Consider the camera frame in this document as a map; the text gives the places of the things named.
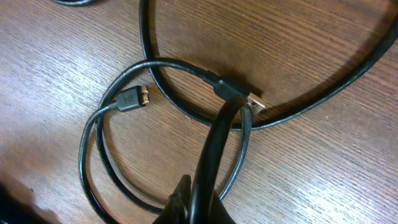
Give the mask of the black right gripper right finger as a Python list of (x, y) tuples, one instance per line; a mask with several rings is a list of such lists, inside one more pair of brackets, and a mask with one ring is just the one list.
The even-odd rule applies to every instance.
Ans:
[(209, 224), (236, 224), (236, 222), (231, 218), (224, 205), (222, 204), (219, 196), (215, 191), (213, 191), (213, 198), (211, 201), (210, 211), (209, 211)]

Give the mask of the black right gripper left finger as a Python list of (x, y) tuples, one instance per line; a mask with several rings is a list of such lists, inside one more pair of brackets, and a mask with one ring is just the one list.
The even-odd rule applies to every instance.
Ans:
[(185, 174), (180, 179), (174, 192), (169, 195), (169, 202), (155, 219), (153, 224), (188, 223), (188, 206), (191, 193), (191, 177)]

